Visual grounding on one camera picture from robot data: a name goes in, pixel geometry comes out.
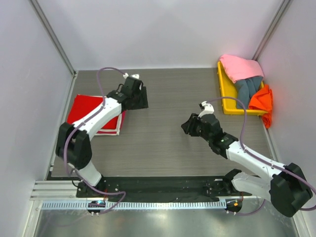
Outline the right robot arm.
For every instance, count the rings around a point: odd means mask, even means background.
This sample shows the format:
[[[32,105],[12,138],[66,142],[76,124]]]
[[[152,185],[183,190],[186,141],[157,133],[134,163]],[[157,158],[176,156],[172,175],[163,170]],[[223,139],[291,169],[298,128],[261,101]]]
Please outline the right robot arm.
[[[213,114],[191,114],[181,125],[185,134],[204,139],[211,150],[239,163],[253,175],[236,170],[223,182],[228,195],[246,192],[269,201],[282,215],[292,217],[313,197],[316,190],[306,180],[302,169],[291,163],[284,165],[246,147],[236,137],[226,133]]]

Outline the yellow plastic bin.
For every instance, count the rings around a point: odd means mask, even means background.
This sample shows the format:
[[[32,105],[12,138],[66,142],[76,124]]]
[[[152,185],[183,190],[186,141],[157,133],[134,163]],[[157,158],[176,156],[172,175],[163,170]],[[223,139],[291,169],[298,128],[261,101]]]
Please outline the yellow plastic bin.
[[[218,79],[219,79],[219,87],[222,97],[234,97],[237,98],[237,90],[233,84],[233,82],[226,75],[223,65],[220,61],[217,62],[218,69]],[[233,99],[222,99],[222,107],[223,112],[226,115],[244,115],[243,109],[237,109],[237,101]],[[247,115],[249,116],[262,116],[267,114],[267,111],[263,110],[246,110]]]

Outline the aluminium corner post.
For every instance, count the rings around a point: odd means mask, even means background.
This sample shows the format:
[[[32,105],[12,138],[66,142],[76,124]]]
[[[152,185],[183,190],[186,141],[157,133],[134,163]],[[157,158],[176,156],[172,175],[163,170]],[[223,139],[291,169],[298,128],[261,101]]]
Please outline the aluminium corner post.
[[[275,15],[273,16],[267,30],[265,31],[258,47],[256,48],[252,60],[258,61],[260,56],[262,55],[264,49],[268,45],[269,41],[271,40],[274,32],[278,28],[282,18],[285,16],[286,12],[290,8],[293,0],[282,0],[280,6],[278,7]]]
[[[43,28],[45,29],[46,33],[48,34],[52,44],[56,48],[58,54],[60,55],[62,61],[64,62],[66,68],[74,78],[77,75],[76,70],[73,68],[68,56],[66,55],[66,52],[64,48],[62,47],[55,31],[53,30],[48,18],[46,17],[42,7],[40,6],[39,2],[37,0],[29,0],[29,3],[31,4],[33,10],[35,11],[37,17],[39,18],[39,21],[41,22]]]

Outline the left aluminium corner post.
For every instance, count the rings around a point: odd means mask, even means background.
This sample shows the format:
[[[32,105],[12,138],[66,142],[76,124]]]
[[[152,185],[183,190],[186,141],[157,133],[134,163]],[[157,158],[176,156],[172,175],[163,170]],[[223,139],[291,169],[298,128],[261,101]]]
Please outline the left aluminium corner post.
[[[40,6],[39,2],[37,0],[29,0],[29,3],[31,4],[33,10],[35,11],[37,17],[39,18],[39,21],[41,22],[43,28],[45,29],[46,33],[48,34],[52,44],[56,48],[58,54],[60,55],[62,61],[64,62],[66,68],[74,78],[77,75],[76,70],[73,68],[68,56],[66,55],[66,52],[64,48],[62,47],[55,31],[53,30],[48,18],[46,17],[42,7]]]

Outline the orange t shirt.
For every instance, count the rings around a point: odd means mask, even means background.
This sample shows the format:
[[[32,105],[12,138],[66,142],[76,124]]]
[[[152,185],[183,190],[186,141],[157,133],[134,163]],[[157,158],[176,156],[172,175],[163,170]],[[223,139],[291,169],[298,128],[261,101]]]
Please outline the orange t shirt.
[[[269,129],[272,125],[272,113],[273,113],[273,91],[265,84],[258,92],[256,92],[248,105],[250,110],[265,111],[262,117],[262,121],[266,129]]]

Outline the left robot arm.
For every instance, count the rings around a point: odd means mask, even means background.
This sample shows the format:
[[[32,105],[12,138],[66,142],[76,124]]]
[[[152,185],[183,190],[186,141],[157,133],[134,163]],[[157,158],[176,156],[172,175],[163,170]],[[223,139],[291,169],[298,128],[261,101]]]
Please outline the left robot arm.
[[[83,118],[74,123],[63,123],[59,127],[56,156],[64,161],[65,169],[74,169],[77,176],[87,185],[93,197],[124,194],[106,193],[102,174],[92,162],[91,140],[110,120],[126,110],[148,108],[147,89],[138,74],[124,74],[125,82],[109,92],[102,102]]]

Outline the red t shirt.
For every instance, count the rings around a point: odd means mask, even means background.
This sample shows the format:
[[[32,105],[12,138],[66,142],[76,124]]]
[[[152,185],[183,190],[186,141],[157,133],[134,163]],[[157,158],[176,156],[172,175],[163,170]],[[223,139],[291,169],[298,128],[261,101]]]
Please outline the red t shirt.
[[[103,102],[102,96],[89,96],[77,94],[73,105],[68,114],[67,123],[74,123],[75,121],[88,115],[92,110]],[[115,134],[118,135],[122,127],[125,113],[116,116],[105,124],[97,134]]]

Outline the grey t shirt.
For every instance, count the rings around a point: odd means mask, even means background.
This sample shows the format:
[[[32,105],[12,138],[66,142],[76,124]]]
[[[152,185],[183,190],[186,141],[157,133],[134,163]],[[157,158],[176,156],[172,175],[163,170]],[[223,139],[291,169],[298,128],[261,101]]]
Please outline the grey t shirt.
[[[240,101],[237,102],[238,109],[243,109],[243,107],[248,109],[252,96],[255,95],[260,89],[262,80],[262,76],[256,76],[247,79],[241,79],[234,83],[234,86],[237,90],[237,99]]]

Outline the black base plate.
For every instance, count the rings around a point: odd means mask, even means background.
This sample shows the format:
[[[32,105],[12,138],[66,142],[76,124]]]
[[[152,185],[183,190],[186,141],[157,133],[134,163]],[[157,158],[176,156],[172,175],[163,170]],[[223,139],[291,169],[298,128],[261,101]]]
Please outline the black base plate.
[[[224,176],[105,177],[101,182],[100,191],[125,191],[124,202],[207,202],[241,195]]]

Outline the right aluminium corner post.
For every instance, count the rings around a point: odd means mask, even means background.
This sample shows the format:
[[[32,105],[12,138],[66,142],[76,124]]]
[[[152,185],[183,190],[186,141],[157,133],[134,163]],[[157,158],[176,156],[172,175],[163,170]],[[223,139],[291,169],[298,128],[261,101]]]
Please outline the right aluminium corner post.
[[[262,55],[264,49],[268,45],[269,41],[271,40],[274,32],[278,28],[282,18],[285,16],[286,12],[290,8],[293,0],[282,0],[280,6],[278,7],[275,15],[273,16],[267,30],[265,31],[258,47],[256,48],[252,60],[258,61],[260,56]]]

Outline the aluminium front rail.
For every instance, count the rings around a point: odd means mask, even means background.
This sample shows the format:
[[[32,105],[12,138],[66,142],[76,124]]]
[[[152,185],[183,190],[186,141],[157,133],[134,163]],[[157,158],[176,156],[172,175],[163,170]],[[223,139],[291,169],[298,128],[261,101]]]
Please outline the aluminium front rail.
[[[36,181],[30,200],[68,200],[76,198],[77,187],[72,181]]]

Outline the pink t shirt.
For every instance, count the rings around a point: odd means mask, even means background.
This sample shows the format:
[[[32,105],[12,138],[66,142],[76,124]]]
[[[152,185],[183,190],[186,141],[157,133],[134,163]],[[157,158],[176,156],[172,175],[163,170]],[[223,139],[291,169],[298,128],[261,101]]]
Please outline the pink t shirt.
[[[219,58],[219,61],[233,83],[252,77],[264,77],[261,66],[255,60],[224,54]]]

